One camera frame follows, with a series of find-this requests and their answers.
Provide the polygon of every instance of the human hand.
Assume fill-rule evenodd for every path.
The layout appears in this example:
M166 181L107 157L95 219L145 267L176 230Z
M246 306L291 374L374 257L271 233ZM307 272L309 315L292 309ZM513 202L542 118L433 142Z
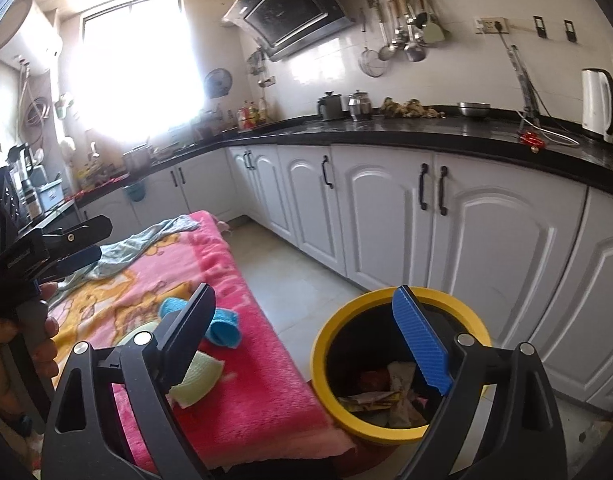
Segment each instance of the human hand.
M57 283L40 285L42 299L48 300L57 288ZM58 334L58 322L53 317L46 318L44 330L46 331L46 340L40 343L33 351L32 358L39 376L53 378L59 371L58 364L55 362L55 358L58 356L58 348L56 348L56 344L50 338ZM13 322L7 319L0 319L0 345L11 341L17 333L18 327ZM11 383L0 357L0 415L18 418L22 413L22 406L13 390L11 390Z

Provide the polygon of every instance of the gray cloth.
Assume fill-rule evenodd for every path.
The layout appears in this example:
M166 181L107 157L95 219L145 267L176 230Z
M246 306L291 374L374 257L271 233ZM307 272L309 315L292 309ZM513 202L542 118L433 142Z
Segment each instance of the gray cloth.
M100 247L102 257L99 261L76 270L64 281L58 283L58 291L48 302L49 311L64 300L72 290L84 283L102 280L126 269L145 250L162 238L182 231L194 231L198 227L200 227L199 222L193 220L189 215L181 215L171 220L163 220L126 240L102 245Z

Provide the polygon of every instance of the range hood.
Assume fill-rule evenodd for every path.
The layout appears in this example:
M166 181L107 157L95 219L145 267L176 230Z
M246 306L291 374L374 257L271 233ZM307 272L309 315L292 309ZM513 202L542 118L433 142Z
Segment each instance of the range hood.
M272 61L353 23L337 0L237 0L223 20L252 36Z

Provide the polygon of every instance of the floor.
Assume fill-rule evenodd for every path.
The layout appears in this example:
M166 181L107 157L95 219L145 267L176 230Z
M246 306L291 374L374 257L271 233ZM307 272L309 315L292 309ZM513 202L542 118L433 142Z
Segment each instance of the floor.
M236 228L226 235L226 240L264 314L304 379L310 380L309 358L315 336L337 309L363 291L254 222ZM473 461L491 411L493 395L494 388L490 388L480 401L453 470L460 470ZM582 446L579 434L599 417L560 399L558 407L567 454L572 457ZM352 479L394 478L415 449L415 444L400 446L381 465Z

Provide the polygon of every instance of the black container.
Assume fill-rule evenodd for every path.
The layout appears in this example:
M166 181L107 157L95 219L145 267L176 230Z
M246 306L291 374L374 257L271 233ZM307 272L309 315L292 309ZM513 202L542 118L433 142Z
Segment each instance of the black container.
M457 333L468 332L457 319L444 310L424 304L420 307L431 326L448 347ZM326 356L326 378L336 397L361 393L358 380L362 372L386 368L393 361L414 362L395 319L391 303L365 310L349 320L337 333ZM413 390L429 399L426 406L415 408L430 422L442 402L439 390L429 386L418 369L413 378Z

